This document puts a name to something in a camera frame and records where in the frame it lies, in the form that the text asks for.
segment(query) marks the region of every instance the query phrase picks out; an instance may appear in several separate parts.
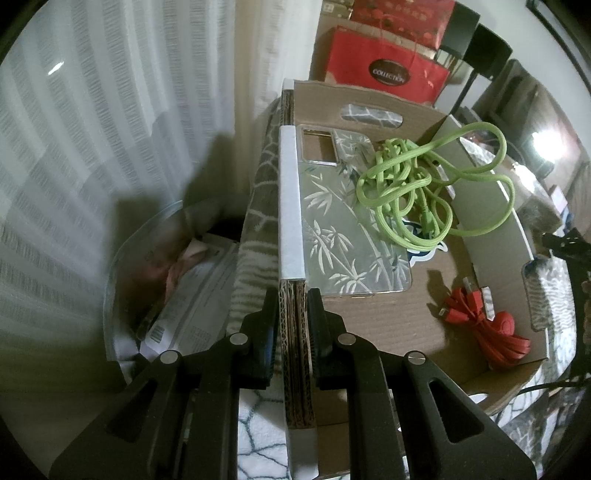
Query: brown box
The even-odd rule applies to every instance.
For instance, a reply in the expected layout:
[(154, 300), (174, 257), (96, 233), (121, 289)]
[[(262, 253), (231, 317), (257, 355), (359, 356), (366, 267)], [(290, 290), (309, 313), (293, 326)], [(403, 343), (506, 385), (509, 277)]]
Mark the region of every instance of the brown box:
[[(342, 117), (348, 105), (389, 111), (401, 117), (398, 128), (355, 122)], [(310, 372), (305, 318), (304, 252), (297, 183), (296, 126), (317, 125), (362, 132), (372, 141), (408, 138), (418, 144), (447, 135), (457, 122), (445, 114), (395, 96), (358, 87), (320, 82), (288, 82), (283, 93), (280, 133), (280, 309), (284, 361), (285, 403), (290, 469), (295, 478), (330, 478), (348, 471), (348, 414), (346, 393), (320, 392)], [(460, 142), (438, 152), (460, 168), (472, 166)], [(463, 228), (489, 222), (506, 204), (500, 184), (454, 185), (452, 206)], [(522, 267), (531, 251), (515, 214), (497, 230), (462, 241), (446, 238), (447, 252), (437, 251), (427, 262), (416, 263), (409, 290), (373, 296), (325, 297), (327, 311), (343, 317), (349, 332), (383, 351), (403, 355), (411, 350), (427, 354), (468, 394), (486, 394), (479, 403), (492, 415), (527, 383), (547, 356), (546, 331), (531, 327)], [(445, 324), (437, 313), (452, 287), (476, 275), (489, 286), (497, 311), (507, 310), (516, 321), (516, 333), (532, 341), (532, 351), (509, 372), (488, 369), (469, 331)]]

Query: white curtain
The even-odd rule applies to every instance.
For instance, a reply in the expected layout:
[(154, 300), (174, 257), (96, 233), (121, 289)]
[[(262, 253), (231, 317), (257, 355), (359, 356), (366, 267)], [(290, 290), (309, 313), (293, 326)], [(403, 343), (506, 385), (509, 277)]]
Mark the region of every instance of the white curtain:
[(307, 80), (322, 0), (237, 0), (236, 159), (240, 191), (261, 151), (268, 107), (285, 78)]
[(0, 390), (100, 390), (121, 243), (247, 192), (320, 0), (49, 0), (0, 65)]

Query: light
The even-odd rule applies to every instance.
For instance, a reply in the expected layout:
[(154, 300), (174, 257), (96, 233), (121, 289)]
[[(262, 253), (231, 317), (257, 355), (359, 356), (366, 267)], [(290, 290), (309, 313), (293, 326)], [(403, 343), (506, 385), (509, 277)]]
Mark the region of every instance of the light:
[(58, 70), (61, 68), (61, 66), (62, 66), (63, 64), (64, 64), (64, 63), (63, 63), (62, 61), (61, 61), (60, 63), (56, 64), (56, 66), (55, 66), (55, 67), (53, 67), (53, 68), (52, 68), (52, 69), (51, 69), (49, 72), (47, 72), (47, 74), (48, 74), (48, 75), (51, 75), (52, 73), (55, 73), (55, 72), (57, 72), (57, 71), (58, 71)]
[(566, 153), (562, 137), (555, 130), (545, 130), (531, 134), (534, 139), (534, 148), (544, 160), (554, 163)]
[(513, 170), (515, 171), (515, 175), (519, 177), (521, 180), (521, 184), (526, 188), (530, 193), (535, 192), (535, 185), (538, 183), (538, 180), (535, 178), (535, 175), (524, 165), (516, 164), (513, 166)]

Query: cable connector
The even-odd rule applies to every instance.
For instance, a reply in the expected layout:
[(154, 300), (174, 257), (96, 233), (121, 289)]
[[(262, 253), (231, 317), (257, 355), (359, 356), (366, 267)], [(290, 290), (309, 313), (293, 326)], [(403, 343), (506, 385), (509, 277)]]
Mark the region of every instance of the cable connector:
[(478, 284), (472, 278), (465, 277), (462, 281), (466, 290), (466, 303), (470, 307), (470, 310), (478, 315), (484, 308), (482, 292), (478, 289)]

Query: red cable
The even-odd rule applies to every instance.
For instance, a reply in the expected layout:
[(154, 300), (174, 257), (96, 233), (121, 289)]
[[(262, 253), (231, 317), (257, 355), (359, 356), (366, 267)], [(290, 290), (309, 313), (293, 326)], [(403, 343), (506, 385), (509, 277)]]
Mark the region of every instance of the red cable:
[(493, 370), (514, 367), (530, 352), (531, 342), (515, 335), (515, 320), (510, 313), (499, 312), (492, 322), (486, 318), (480, 290), (466, 293), (465, 289), (457, 288), (445, 303), (449, 306), (445, 321), (472, 330)]

